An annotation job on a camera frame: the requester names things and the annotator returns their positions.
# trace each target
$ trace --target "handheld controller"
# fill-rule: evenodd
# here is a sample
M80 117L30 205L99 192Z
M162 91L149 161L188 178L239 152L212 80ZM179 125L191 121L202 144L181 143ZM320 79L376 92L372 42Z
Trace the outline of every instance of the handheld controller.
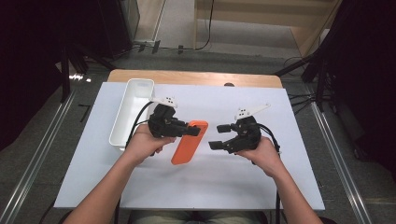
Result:
M261 129L265 126L257 123L253 115L269 106L269 104L266 104L249 109L239 109L235 116L236 123L223 124L217 127L219 133L235 131L237 136L225 142L209 142L210 148L212 150L224 149L230 154L243 149L255 149L262 138Z
M154 137L181 137L185 134L197 136L201 131L199 128L191 127L189 123L173 117L177 107L174 98L151 98L150 101L158 103L154 113L148 119L149 130Z

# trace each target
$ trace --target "person's right hand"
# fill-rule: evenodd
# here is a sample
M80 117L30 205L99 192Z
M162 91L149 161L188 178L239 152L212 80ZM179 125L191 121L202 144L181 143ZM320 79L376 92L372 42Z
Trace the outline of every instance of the person's right hand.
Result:
M262 136L262 139L256 149L245 149L238 151L235 154L253 161L271 177L275 177L278 173L283 172L286 169L282 160L279 158L273 143L269 138L264 136Z

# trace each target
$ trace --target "white container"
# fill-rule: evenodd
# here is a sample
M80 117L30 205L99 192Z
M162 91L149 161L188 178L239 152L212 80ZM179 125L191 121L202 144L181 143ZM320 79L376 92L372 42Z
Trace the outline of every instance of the white container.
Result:
M154 96L154 81L151 79L132 78L128 81L122 97L119 113L111 130L110 145L123 151L126 141L131 133L132 126L137 115L149 98ZM148 119L146 109L140 116L138 122Z

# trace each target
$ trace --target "white table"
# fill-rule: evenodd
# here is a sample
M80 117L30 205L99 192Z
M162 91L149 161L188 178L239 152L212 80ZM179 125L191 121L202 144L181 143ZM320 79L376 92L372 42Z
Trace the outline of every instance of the white table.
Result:
M72 208L93 189L121 152L108 143L126 83L104 83L70 163L55 207ZM173 165L179 139L162 153L146 159L133 172L121 207L185 210L274 209L276 187L262 170L244 158L214 151L208 141L228 140L235 133L217 133L216 126L235 122L238 107L270 103L255 115L269 127L281 146L281 157L313 209L323 210L316 179L284 89L156 85L158 97L174 96L175 117L205 119L209 128L192 160Z

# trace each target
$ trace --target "black cable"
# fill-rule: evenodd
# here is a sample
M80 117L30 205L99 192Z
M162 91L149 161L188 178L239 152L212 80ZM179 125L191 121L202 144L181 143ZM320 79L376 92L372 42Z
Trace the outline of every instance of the black cable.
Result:
M195 50L204 49L210 41L210 28L212 27L212 16L213 16L213 6L214 5L215 5L215 0L212 0L212 8L210 8L210 17L209 17L209 37L207 38L207 41L203 47L195 49Z
M297 111L294 112L294 116L297 115L298 113L300 113L300 111L302 111L304 108L306 108L308 105L310 105L311 102L306 103L303 107L301 107L300 109L298 109Z
M141 124L141 123L144 123L144 122L147 121L147 120L144 120L144 121L141 121L141 122L137 122L137 121L140 119L140 116L142 116L143 112L146 110L146 108L147 108L149 105L151 105L151 104L152 104L151 101L148 102L148 103L146 103L146 104L142 107L142 109L140 110L140 112L137 114L136 119L134 120L134 125L132 126L132 129L131 129L131 133L129 134L128 140L126 141L125 150L126 150L126 148L128 147L129 141L131 141L131 138L132 138L132 136L134 135L134 129L136 128L136 126L137 126L138 124ZM118 224L118 223L119 223L120 202L121 202L121 198L119 199L119 201L118 201L118 203L117 203L117 206L116 206L116 209L115 209L115 211L114 211L114 224Z
M49 207L47 208L46 212L44 212L43 216L40 218L40 221L38 222L38 224L43 223L44 219L46 218L47 214L49 213L50 209L53 207L53 205L55 205L55 200L53 200L53 202L49 205Z
M145 111L145 109L146 109L149 105L151 105L151 104L152 104L152 102L146 103L146 104L142 107L142 109L140 110L139 114L137 114L137 117L136 117L136 119L134 120L134 125L132 126L131 133L129 134L128 140L126 141L125 150L126 150L126 147L128 147L129 141L131 141L132 135L134 134L134 129L135 129L136 126L137 126L137 121L140 119L140 116L142 116L143 111Z
M215 5L215 0L212 0L212 7L210 8L210 17L209 17L209 37L207 38L206 43L205 43L202 47L200 47L200 48L198 48L198 49L182 49L183 51L184 51L184 50L186 50L186 51L201 50L201 49L206 48L206 46L209 44L210 36L211 36L212 17L213 17L213 6L214 6L214 5ZM140 49L140 46L142 46L142 45L139 45L139 47L137 47L137 48L132 48L131 51L132 51L132 50L136 50L136 49ZM152 47L152 46L150 46L150 45L143 45L143 46L144 46L145 48L154 49L154 47ZM177 51L180 50L180 49L175 49L175 48L157 48L157 49L170 49L170 50L177 50Z
M290 58L288 58L285 62L283 62L283 68L286 67L286 63L287 63L289 60L291 60L291 59L301 59L302 62L304 61L304 58L303 58L303 57L290 57ZM288 72L288 74L291 75L291 76L293 76L293 77L299 76L299 75L294 75L294 74L292 74L292 73L290 73L290 72Z
M64 177L61 178L61 180L59 181L60 184L62 184L64 182ZM56 199L54 199L52 201L52 203L49 205L49 207L47 208L47 210L44 212L43 216L41 216L40 221L38 221L38 224L43 223L44 219L46 218L47 214L49 213L50 209L53 207L53 205L55 205L55 201Z
M121 198L119 199L119 202L117 203L116 211L114 211L114 223L115 224L119 223L120 203L121 203Z
M272 141L273 141L273 143L274 143L275 150L276 150L277 154L278 154L279 157L280 157L280 153L279 153L280 146L279 146L279 144L277 143L274 134L273 134L273 133L271 132L271 130L270 130L269 128L267 128L265 125L263 125L263 124L258 124L258 125L259 125L260 129L262 129L263 131L265 131L266 133L268 133L268 134L271 136L271 139L272 139ZM279 224L279 223L280 223L280 196L279 196L279 192L278 192L278 191L276 191L276 214L275 214L275 223L276 223L276 224Z

